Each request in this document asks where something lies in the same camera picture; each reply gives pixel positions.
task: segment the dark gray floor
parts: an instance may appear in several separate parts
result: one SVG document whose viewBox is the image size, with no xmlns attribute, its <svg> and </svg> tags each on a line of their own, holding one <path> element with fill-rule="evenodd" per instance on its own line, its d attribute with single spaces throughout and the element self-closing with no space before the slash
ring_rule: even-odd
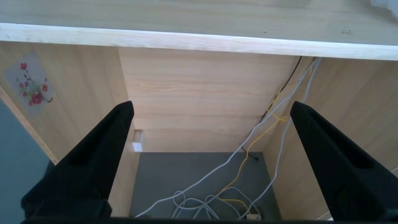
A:
<svg viewBox="0 0 398 224">
<path fill-rule="evenodd" d="M 143 212 L 158 199 L 172 196 L 176 190 L 184 190 L 194 184 L 209 171 L 224 163 L 230 155 L 230 153 L 142 153 L 131 205 L 131 216 Z M 251 200 L 257 198 L 270 182 L 262 154 L 255 153 L 254 155 L 259 160 L 255 161 L 249 158 L 239 179 L 233 185 Z M 235 178 L 244 157 L 244 153 L 237 153 L 229 164 L 190 189 L 186 196 L 204 200 L 208 194 L 217 194 Z M 223 197 L 243 200 L 242 196 L 234 190 L 227 191 Z M 178 197 L 177 203 L 181 201 L 182 197 Z M 187 204 L 191 207 L 197 205 L 195 202 Z M 239 211 L 244 210 L 240 203 L 233 203 L 233 205 Z M 272 189 L 256 205 L 262 210 L 264 220 L 280 220 L 279 209 Z M 222 219 L 236 218 L 236 213 L 222 202 L 212 202 L 210 206 Z M 158 203 L 146 215 L 150 215 L 152 218 L 170 218 L 174 210 L 173 201 L 168 200 Z M 181 213 L 180 217 L 191 218 L 194 213 L 185 211 Z M 199 218 L 207 218 L 204 210 Z"/>
</svg>

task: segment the white cable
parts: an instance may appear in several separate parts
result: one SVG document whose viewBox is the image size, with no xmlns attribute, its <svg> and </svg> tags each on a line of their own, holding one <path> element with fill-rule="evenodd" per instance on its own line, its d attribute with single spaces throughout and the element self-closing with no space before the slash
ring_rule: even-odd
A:
<svg viewBox="0 0 398 224">
<path fill-rule="evenodd" d="M 315 65 L 315 68 L 313 69 L 313 73 L 311 74 L 311 78 L 310 78 L 310 80 L 308 81 L 307 89 L 305 90 L 305 95 L 304 95 L 304 98 L 303 98 L 303 100 L 301 101 L 301 103 L 303 103 L 303 102 L 307 99 L 308 91 L 309 91 L 310 86 L 311 86 L 311 83 L 312 83 L 312 78 L 314 77 L 314 74 L 317 72 L 317 69 L 318 69 L 318 66 L 319 66 L 320 61 L 321 61 L 321 58 L 318 58 L 316 61 L 314 61 L 314 62 L 317 62 L 317 64 Z M 258 198 L 256 198 L 256 199 L 249 205 L 248 210 L 247 210 L 240 218 L 243 218 L 243 217 L 250 211 L 250 208 L 254 205 L 254 203 L 257 202 L 257 201 L 267 192 L 267 190 L 271 187 L 271 185 L 272 185 L 272 184 L 274 183 L 274 181 L 276 180 L 276 177 L 277 177 L 277 174 L 278 174 L 278 167 L 279 167 L 280 155 L 282 155 L 282 149 L 283 149 L 283 147 L 284 147 L 285 134 L 286 134 L 286 132 L 287 132 L 287 130 L 288 130 L 289 125 L 291 124 L 291 122 L 292 122 L 292 118 L 290 117 L 290 118 L 289 118 L 289 121 L 288 121 L 287 124 L 286 124 L 285 130 L 284 130 L 284 132 L 282 133 L 282 139 L 280 140 L 281 143 L 280 143 L 278 158 L 277 158 L 277 161 L 276 161 L 276 167 L 275 167 L 274 178 L 272 178 L 271 182 L 269 183 L 269 185 L 267 186 L 267 188 L 262 192 L 262 194 L 260 194 L 260 196 L 258 196 Z"/>
<path fill-rule="evenodd" d="M 195 209 L 198 209 L 198 211 L 196 212 L 195 216 L 193 217 L 193 218 L 195 218 L 195 217 L 198 215 L 199 211 L 200 211 L 201 209 L 203 209 L 203 208 L 206 209 L 206 212 L 207 212 L 208 216 L 210 217 L 209 212 L 212 213 L 212 215 L 213 215 L 213 213 L 215 213 L 215 212 L 214 212 L 214 210 L 212 210 L 209 206 L 206 206 L 205 204 L 208 205 L 208 204 L 209 204 L 212 200 L 214 200 L 214 199 L 218 199 L 218 200 L 220 200 L 220 201 L 222 201 L 222 202 L 224 202 L 224 203 L 227 203 L 227 204 L 238 214 L 238 217 L 240 217 L 239 212 L 238 212 L 230 203 L 225 202 L 225 201 L 223 201 L 222 199 L 219 198 L 219 196 L 220 196 L 223 192 L 225 192 L 226 190 L 229 190 L 229 189 L 234 189 L 234 190 L 238 191 L 246 200 L 249 201 L 249 203 L 252 202 L 252 201 L 248 198 L 248 196 L 246 196 L 244 193 L 242 193 L 242 191 L 240 191 L 237 187 L 228 187 L 227 189 L 222 190 L 221 192 L 219 192 L 219 193 L 216 194 L 216 195 L 207 195 L 207 196 L 206 196 L 206 199 L 205 199 L 205 202 L 200 201 L 200 200 L 197 199 L 197 198 L 185 198 L 185 194 L 183 194 L 184 201 L 183 201 L 180 205 L 178 205 L 178 204 L 176 203 L 176 201 L 174 200 L 174 198 L 173 198 L 174 205 L 177 206 L 177 208 L 174 210 L 173 215 L 172 215 L 172 218 L 177 218 L 177 217 L 181 214 L 181 211 L 182 211 L 182 210 L 195 210 Z M 202 205 L 199 205 L 199 206 L 196 206 L 196 207 L 184 207 L 184 206 L 185 206 L 185 203 L 186 203 L 187 201 L 189 201 L 189 200 L 194 200 L 194 201 L 197 201 L 197 202 L 200 201 L 200 203 L 202 203 Z M 256 209 L 256 212 L 257 212 L 258 214 L 260 214 L 260 211 L 258 210 L 258 208 L 257 208 L 255 205 L 253 205 L 253 206 L 254 206 L 254 208 Z"/>
<path fill-rule="evenodd" d="M 181 191 L 180 193 L 178 193 L 177 195 L 173 195 L 171 197 L 167 197 L 167 198 L 163 198 L 160 199 L 158 201 L 156 201 L 155 203 L 153 203 L 147 210 L 141 212 L 140 214 L 136 215 L 135 218 L 140 217 L 141 215 L 147 213 L 149 210 L 151 210 L 155 205 L 157 205 L 160 202 L 164 202 L 166 200 L 170 200 L 173 199 L 175 197 L 178 197 L 181 194 L 184 194 L 186 191 L 188 191 L 189 189 L 191 189 L 192 187 L 198 185 L 200 182 L 202 182 L 204 179 L 206 179 L 209 175 L 211 175 L 212 173 L 216 172 L 219 168 L 225 166 L 226 164 L 228 164 L 230 162 L 230 160 L 232 159 L 233 156 L 235 156 L 235 154 L 240 150 L 240 148 L 242 146 L 244 146 L 246 144 L 246 142 L 250 139 L 250 137 L 253 135 L 253 133 L 255 132 L 255 130 L 265 121 L 267 121 L 267 119 L 271 116 L 271 114 L 280 106 L 282 105 L 286 100 L 288 100 L 290 97 L 292 97 L 292 95 L 296 92 L 297 88 L 299 87 L 299 85 L 301 84 L 301 82 L 303 81 L 304 77 L 306 76 L 306 74 L 308 73 L 308 71 L 310 70 L 310 68 L 315 64 L 316 61 L 312 62 L 312 64 L 307 68 L 307 70 L 305 71 L 304 75 L 302 76 L 302 78 L 298 81 L 298 83 L 296 84 L 296 87 L 293 89 L 293 92 L 287 96 L 286 98 L 284 98 L 281 102 L 279 102 L 279 104 L 257 125 L 255 125 L 255 127 L 252 129 L 252 131 L 250 132 L 249 136 L 246 138 L 246 140 L 237 148 L 237 150 L 235 150 L 232 155 L 228 158 L 228 160 L 226 162 L 224 162 L 223 164 L 219 165 L 218 167 L 216 167 L 215 169 L 213 169 L 212 171 L 210 171 L 207 175 L 205 175 L 204 177 L 202 177 L 198 182 L 194 183 L 193 185 L 187 187 L 185 190 Z"/>
</svg>

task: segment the wooden desk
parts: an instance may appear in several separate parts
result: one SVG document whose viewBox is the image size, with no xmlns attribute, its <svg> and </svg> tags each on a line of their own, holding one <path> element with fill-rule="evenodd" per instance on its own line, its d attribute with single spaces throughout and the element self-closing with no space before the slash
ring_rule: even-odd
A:
<svg viewBox="0 0 398 224">
<path fill-rule="evenodd" d="M 54 162 L 126 100 L 136 111 L 130 135 L 144 131 L 144 152 L 232 152 L 313 57 L 325 57 L 306 103 L 393 170 L 397 28 L 389 11 L 362 0 L 2 0 L 1 71 L 34 52 L 55 93 L 35 116 L 3 76 L 0 94 Z M 276 115 L 288 115 L 306 82 Z M 271 176 L 283 127 L 253 148 Z M 109 199 L 113 215 L 129 214 L 139 160 L 131 141 Z M 328 211 L 294 128 L 279 169 L 283 218 Z"/>
</svg>

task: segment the small white block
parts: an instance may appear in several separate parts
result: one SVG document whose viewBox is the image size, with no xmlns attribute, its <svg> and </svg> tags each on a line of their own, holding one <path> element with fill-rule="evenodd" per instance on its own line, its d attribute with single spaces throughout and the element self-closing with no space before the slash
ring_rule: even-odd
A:
<svg viewBox="0 0 398 224">
<path fill-rule="evenodd" d="M 261 215 L 260 214 L 247 214 L 246 215 L 247 220 L 261 220 Z"/>
<path fill-rule="evenodd" d="M 135 130 L 132 138 L 132 148 L 134 152 L 142 152 L 144 149 L 144 132 L 143 130 Z"/>
</svg>

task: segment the cable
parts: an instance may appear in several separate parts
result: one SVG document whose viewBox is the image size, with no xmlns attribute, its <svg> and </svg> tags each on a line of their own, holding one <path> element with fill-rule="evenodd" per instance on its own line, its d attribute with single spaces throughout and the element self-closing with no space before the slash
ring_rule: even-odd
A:
<svg viewBox="0 0 398 224">
<path fill-rule="evenodd" d="M 223 191 L 223 190 L 225 190 L 225 189 L 227 189 L 229 186 L 231 186 L 233 183 L 235 183 L 235 181 L 239 178 L 239 175 L 241 174 L 242 167 L 243 167 L 244 163 L 245 163 L 245 162 L 247 161 L 247 159 L 249 158 L 248 155 L 249 155 L 250 148 L 251 148 L 258 140 L 260 140 L 260 138 L 262 138 L 265 134 L 267 134 L 268 131 L 271 130 L 278 122 L 279 122 L 279 120 L 277 120 L 273 125 L 271 125 L 271 127 L 269 127 L 267 130 L 265 130 L 260 136 L 258 136 L 258 137 L 256 138 L 256 140 L 254 140 L 254 141 L 250 144 L 250 146 L 248 147 L 248 151 L 246 152 L 246 157 L 245 157 L 244 160 L 242 161 L 241 166 L 239 167 L 239 170 L 238 170 L 238 174 L 236 174 L 235 179 L 234 179 L 231 183 L 229 183 L 227 186 L 225 186 L 224 188 L 222 188 L 222 189 L 220 190 L 220 192 Z M 236 199 L 224 199 L 224 198 L 220 198 L 220 200 L 223 200 L 223 201 L 227 202 L 228 200 L 229 200 L 229 201 L 233 201 L 233 200 L 236 200 Z M 240 201 L 240 200 L 237 200 L 237 201 L 241 202 L 241 203 L 243 204 L 243 206 L 245 207 L 246 210 L 248 209 L 248 206 L 247 206 L 244 202 L 242 202 L 242 201 Z"/>
<path fill-rule="evenodd" d="M 277 97 L 279 96 L 279 94 L 282 93 L 282 91 L 285 89 L 285 87 L 286 87 L 287 84 L 289 83 L 290 79 L 293 77 L 293 74 L 296 72 L 297 67 L 299 66 L 299 64 L 300 64 L 302 58 L 303 58 L 303 57 L 300 56 L 300 58 L 299 58 L 298 61 L 297 61 L 296 66 L 295 66 L 294 69 L 293 69 L 293 72 L 290 74 L 289 78 L 288 78 L 287 81 L 285 82 L 285 85 L 283 85 L 283 87 L 280 89 L 280 91 L 275 95 L 274 99 L 273 99 L 273 100 L 271 101 L 271 103 L 269 104 L 268 109 L 267 109 L 266 112 L 264 112 L 264 114 L 261 116 L 261 119 L 259 120 L 258 123 L 260 123 L 260 122 L 264 119 L 264 117 L 266 116 L 267 112 L 271 109 L 272 105 L 274 104 L 276 98 L 277 98 Z M 249 154 L 249 156 L 250 156 L 251 158 L 255 159 L 256 161 L 259 160 L 258 157 L 253 156 L 252 154 Z"/>
<path fill-rule="evenodd" d="M 197 211 L 197 213 L 198 213 L 201 209 L 205 208 L 207 212 L 210 212 L 211 214 L 215 213 L 214 210 L 211 209 L 211 208 L 208 206 L 208 204 L 209 204 L 211 201 L 213 201 L 214 199 L 218 199 L 218 200 L 219 200 L 218 196 L 221 195 L 221 194 L 222 194 L 223 192 L 225 192 L 226 190 L 229 190 L 229 189 L 234 189 L 234 190 L 238 191 L 246 200 L 248 200 L 250 203 L 252 202 L 244 193 L 242 193 L 242 191 L 240 191 L 240 190 L 239 190 L 238 188 L 236 188 L 236 187 L 228 187 L 227 189 L 224 189 L 224 190 L 220 191 L 220 192 L 219 192 L 218 194 L 216 194 L 216 195 L 208 195 L 208 196 L 206 197 L 206 199 L 205 199 L 205 202 L 202 202 L 201 200 L 199 200 L 199 199 L 197 199 L 197 198 L 185 198 L 185 194 L 183 193 L 182 195 L 183 195 L 183 197 L 184 197 L 184 201 L 183 201 L 182 203 L 180 203 L 180 205 L 177 204 L 176 201 L 173 199 L 173 203 L 174 203 L 175 206 L 177 206 L 177 208 L 174 210 L 173 215 L 172 215 L 172 218 L 178 218 L 178 216 L 181 214 L 181 211 L 182 211 L 182 210 L 196 210 L 196 209 L 198 209 L 198 211 Z M 185 203 L 186 203 L 187 201 L 189 201 L 189 200 L 193 200 L 193 201 L 196 201 L 196 202 L 200 202 L 202 205 L 199 205 L 199 206 L 196 206 L 196 207 L 188 207 L 188 208 L 187 208 L 187 207 L 183 207 L 183 206 L 185 205 Z M 239 216 L 240 216 L 239 212 L 238 212 L 233 206 L 232 206 L 232 208 L 233 208 L 234 211 L 238 214 L 238 217 L 239 217 Z M 258 214 L 260 214 L 260 211 L 258 210 L 258 208 L 257 208 L 255 205 L 254 205 L 254 208 L 256 209 L 256 212 L 257 212 Z"/>
<path fill-rule="evenodd" d="M 309 71 L 309 74 L 312 74 L 312 67 L 310 67 L 310 71 Z M 240 166 L 240 168 L 239 168 L 239 171 L 238 171 L 238 174 L 237 174 L 237 176 L 236 176 L 236 178 L 230 183 L 230 184 L 228 184 L 225 188 L 223 188 L 221 191 L 220 191 L 220 193 L 221 192 L 223 192 L 224 190 L 226 190 L 230 185 L 232 185 L 237 179 L 238 179 L 238 177 L 239 177 L 239 175 L 240 175 L 240 172 L 241 172 L 241 169 L 242 169 L 242 167 L 243 167 L 243 165 L 244 165 L 244 163 L 247 161 L 247 159 L 248 159 L 248 154 L 249 154 L 249 150 L 250 150 L 250 148 L 260 139 L 260 138 L 262 138 L 263 137 L 263 135 L 265 135 L 269 130 L 271 130 L 279 121 L 287 121 L 286 119 L 284 119 L 284 118 L 286 118 L 286 116 L 284 116 L 284 117 L 282 117 L 282 118 L 279 118 L 278 116 L 276 116 L 274 113 L 272 113 L 271 115 L 273 115 L 275 118 L 277 118 L 278 120 L 269 128 L 269 129 L 267 129 L 266 131 L 264 131 L 264 133 L 262 133 L 256 140 L 254 140 L 254 142 L 252 142 L 251 143 L 251 145 L 248 147 L 248 151 L 247 151 L 247 153 L 246 153 L 246 158 L 245 158 L 245 160 L 243 160 L 242 161 L 242 164 L 241 164 L 241 166 Z M 208 197 L 214 197 L 213 195 L 208 195 L 207 197 L 206 197 L 206 199 L 205 199 L 205 203 L 208 203 L 207 202 L 207 198 Z M 224 201 L 224 203 L 226 203 L 228 200 L 229 201 L 238 201 L 238 202 L 241 202 L 244 206 L 245 206 L 245 208 L 246 208 L 246 213 L 250 213 L 250 209 L 249 208 L 247 208 L 247 205 L 243 202 L 243 201 L 241 201 L 241 200 L 236 200 L 236 199 L 223 199 L 223 198 L 218 198 L 218 199 L 220 199 L 220 200 L 222 200 L 222 201 Z M 198 213 L 200 212 L 200 210 L 202 209 L 202 208 L 206 208 L 206 212 L 207 212 L 207 214 L 208 214 L 208 216 L 209 216 L 209 218 L 210 218 L 210 214 L 209 214 L 209 210 L 208 210 L 208 207 L 200 207 L 199 209 L 198 209 L 198 211 L 196 212 L 196 214 L 195 214 L 195 216 L 193 217 L 193 218 L 195 218 L 197 215 L 198 215 Z"/>
<path fill-rule="evenodd" d="M 258 142 L 258 140 L 260 140 L 260 138 L 262 138 L 265 134 L 267 134 L 268 131 L 270 131 L 279 121 L 286 121 L 286 119 L 284 119 L 285 117 L 279 118 L 279 117 L 276 116 L 276 115 L 275 115 L 275 117 L 276 117 L 278 120 L 277 120 L 271 127 L 269 127 L 267 130 L 265 130 L 260 136 L 258 136 L 258 137 L 250 144 L 250 146 L 248 147 L 248 152 L 249 152 L 250 148 L 251 148 L 256 142 Z M 241 173 L 242 167 L 243 167 L 244 163 L 245 163 L 245 162 L 247 161 L 247 159 L 248 159 L 248 152 L 246 153 L 246 157 L 245 157 L 245 159 L 242 161 L 241 166 L 239 167 L 239 171 L 238 171 L 238 174 L 236 175 L 236 178 L 235 178 L 231 183 L 229 183 L 227 186 L 225 186 L 224 188 L 222 188 L 222 189 L 220 190 L 219 194 L 222 193 L 222 192 L 224 192 L 226 189 L 228 189 L 229 186 L 231 186 L 231 185 L 239 178 L 239 175 L 240 175 L 240 173 Z M 174 198 L 173 198 L 173 202 L 174 202 L 174 204 L 177 206 L 177 209 L 173 212 L 172 218 L 173 218 L 173 217 L 178 217 L 178 216 L 181 214 L 181 211 L 182 211 L 183 208 L 184 208 L 184 209 L 187 209 L 187 210 L 198 209 L 197 213 L 194 215 L 194 218 L 197 216 L 197 214 L 199 213 L 199 211 L 200 211 L 202 208 L 205 208 L 205 209 L 206 209 L 206 212 L 208 213 L 208 216 L 210 217 L 209 212 L 212 213 L 212 214 L 214 214 L 214 211 L 213 211 L 209 206 L 205 205 L 205 204 L 207 204 L 207 198 L 208 198 L 209 196 L 210 196 L 210 195 L 208 195 L 208 196 L 206 197 L 205 202 L 200 201 L 200 203 L 202 203 L 202 204 L 204 205 L 204 207 L 199 206 L 199 207 L 192 207 L 192 208 L 185 208 L 185 207 L 184 207 L 184 206 L 185 206 L 185 202 L 186 202 L 187 200 L 199 201 L 199 199 L 196 199 L 196 198 L 189 198 L 189 199 L 186 199 L 186 198 L 185 198 L 185 194 L 183 194 L 184 201 L 183 201 L 180 205 L 177 205 L 177 203 L 175 202 L 175 200 L 174 200 Z M 239 202 L 239 203 L 243 204 L 243 206 L 245 207 L 246 210 L 248 209 L 248 206 L 247 206 L 242 200 L 238 200 L 238 199 L 223 199 L 223 198 L 219 198 L 219 197 L 218 197 L 217 199 L 223 201 L 224 203 L 227 203 L 227 204 L 228 204 L 229 206 L 231 206 L 231 207 L 233 207 L 233 206 L 230 205 L 230 204 L 228 203 L 228 201 L 230 201 L 230 202 Z M 179 208 L 181 208 L 181 210 L 179 211 L 179 213 L 178 213 L 177 215 L 175 215 L 175 213 L 177 212 L 177 210 L 178 210 Z"/>
<path fill-rule="evenodd" d="M 224 189 L 226 189 L 226 188 L 228 188 L 228 187 L 231 186 L 233 183 L 235 183 L 235 181 L 239 178 L 239 175 L 241 174 L 242 167 L 243 167 L 244 163 L 245 163 L 245 162 L 247 161 L 247 159 L 248 159 L 248 153 L 249 153 L 250 148 L 254 145 L 254 143 L 256 143 L 258 140 L 260 140 L 260 138 L 262 138 L 265 134 L 267 134 L 269 130 L 271 130 L 273 127 L 275 127 L 275 125 L 276 125 L 278 122 L 279 122 L 279 120 L 277 120 L 273 125 L 271 125 L 266 131 L 264 131 L 260 136 L 258 136 L 258 137 L 256 138 L 256 140 L 254 140 L 254 141 L 250 144 L 250 146 L 248 147 L 248 152 L 246 153 L 246 158 L 244 158 L 244 160 L 242 161 L 241 166 L 239 167 L 239 170 L 238 170 L 238 174 L 236 174 L 235 179 L 232 180 L 232 182 L 229 183 L 227 186 L 225 186 L 223 189 L 221 189 L 221 191 L 224 190 Z"/>
<path fill-rule="evenodd" d="M 314 74 L 317 72 L 317 69 L 318 69 L 318 66 L 319 66 L 320 61 L 321 61 L 321 58 L 318 58 L 318 60 L 314 61 L 314 62 L 316 62 L 316 65 L 315 65 L 315 68 L 313 69 L 313 73 L 311 74 L 310 81 L 308 81 L 307 89 L 305 90 L 304 98 L 301 100 L 302 103 L 307 99 L 308 91 L 309 91 L 310 86 L 311 86 L 311 83 L 312 83 L 312 78 L 314 77 Z M 286 134 L 286 132 L 287 132 L 287 130 L 288 130 L 288 128 L 289 128 L 291 122 L 292 122 L 292 118 L 289 118 L 289 121 L 288 121 L 287 124 L 286 124 L 286 127 L 285 127 L 285 129 L 284 129 L 284 132 L 282 133 L 282 139 L 281 139 L 280 148 L 279 148 L 279 153 L 278 153 L 278 158 L 277 158 L 277 162 L 276 162 L 274 178 L 272 178 L 271 182 L 270 182 L 269 185 L 266 187 L 266 189 L 262 192 L 262 194 L 260 194 L 260 196 L 258 196 L 258 198 L 256 198 L 256 199 L 249 205 L 249 208 L 246 210 L 246 212 L 245 212 L 243 215 L 241 215 L 240 219 L 242 219 L 242 218 L 249 212 L 250 208 L 254 205 L 254 203 L 256 203 L 256 202 L 267 192 L 267 190 L 271 187 L 271 185 L 272 185 L 272 184 L 274 183 L 274 181 L 276 180 L 276 177 L 277 177 L 277 174 L 278 174 L 278 167 L 279 167 L 279 162 L 280 162 L 280 156 L 282 155 L 282 149 L 283 149 L 283 147 L 284 147 L 285 134 Z"/>
<path fill-rule="evenodd" d="M 279 104 L 271 111 L 271 114 L 280 106 L 282 105 L 286 100 L 288 100 L 290 97 L 293 96 L 293 94 L 297 91 L 297 88 L 299 87 L 299 85 L 301 84 L 301 82 L 303 81 L 304 77 L 306 76 L 306 74 L 308 73 L 309 69 L 315 64 L 316 61 L 312 62 L 311 66 L 307 69 L 307 71 L 304 73 L 303 77 L 300 79 L 300 81 L 297 83 L 296 87 L 293 89 L 293 92 L 287 96 L 286 98 L 284 98 L 281 102 L 279 102 Z M 213 169 L 212 171 L 210 171 L 207 175 L 205 175 L 204 177 L 202 177 L 200 180 L 198 180 L 196 183 L 192 184 L 191 186 L 187 187 L 185 190 L 181 191 L 180 193 L 178 193 L 177 195 L 173 195 L 171 197 L 166 197 L 163 199 L 160 199 L 158 201 L 156 201 L 155 203 L 153 203 L 149 208 L 147 208 L 145 211 L 141 212 L 140 214 L 136 215 L 135 218 L 140 217 L 141 215 L 147 213 L 149 210 L 151 210 L 154 206 L 156 206 L 158 203 L 160 202 L 164 202 L 166 200 L 170 200 L 172 198 L 175 198 L 183 193 L 185 193 L 186 191 L 188 191 L 189 189 L 191 189 L 192 187 L 198 185 L 200 182 L 202 182 L 204 179 L 206 179 L 209 175 L 211 175 L 212 173 L 216 172 L 218 169 L 220 169 L 221 167 L 224 167 L 226 164 L 228 164 L 232 157 L 235 156 L 235 154 L 240 150 L 240 148 L 246 144 L 246 142 L 250 139 L 250 137 L 253 135 L 253 132 L 263 123 L 265 122 L 270 115 L 267 115 L 260 123 L 258 123 L 257 125 L 255 125 L 255 127 L 252 129 L 252 131 L 250 132 L 248 138 L 237 148 L 237 150 L 235 150 L 232 155 L 228 158 L 228 160 L 224 163 L 222 163 L 221 165 L 219 165 L 218 167 L 216 167 L 215 169 Z"/>
</svg>

